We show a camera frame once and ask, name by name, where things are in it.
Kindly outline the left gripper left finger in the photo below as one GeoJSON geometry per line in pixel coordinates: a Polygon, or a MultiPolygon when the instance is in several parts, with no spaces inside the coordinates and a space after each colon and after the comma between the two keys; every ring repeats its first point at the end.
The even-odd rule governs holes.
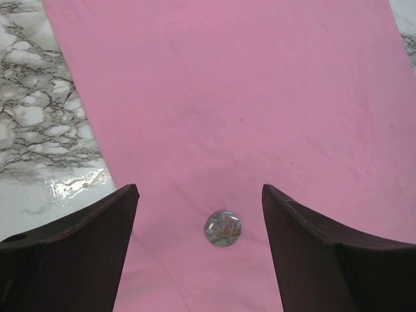
{"type": "Polygon", "coordinates": [[[112,311],[137,211],[126,185],[1,241],[2,311],[112,311]]]}

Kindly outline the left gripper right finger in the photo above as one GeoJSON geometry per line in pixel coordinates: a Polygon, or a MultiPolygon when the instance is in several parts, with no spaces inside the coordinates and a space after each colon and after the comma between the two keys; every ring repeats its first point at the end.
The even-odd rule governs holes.
{"type": "Polygon", "coordinates": [[[262,189],[284,311],[414,311],[415,245],[358,231],[262,189]]]}

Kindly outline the pink t-shirt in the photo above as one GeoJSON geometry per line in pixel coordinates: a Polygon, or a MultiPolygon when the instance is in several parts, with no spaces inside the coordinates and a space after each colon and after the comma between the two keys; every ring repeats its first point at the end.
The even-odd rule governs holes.
{"type": "Polygon", "coordinates": [[[388,1],[45,1],[117,187],[116,311],[281,311],[261,191],[415,242],[415,75],[388,1]],[[207,219],[241,220],[226,248],[207,219]]]}

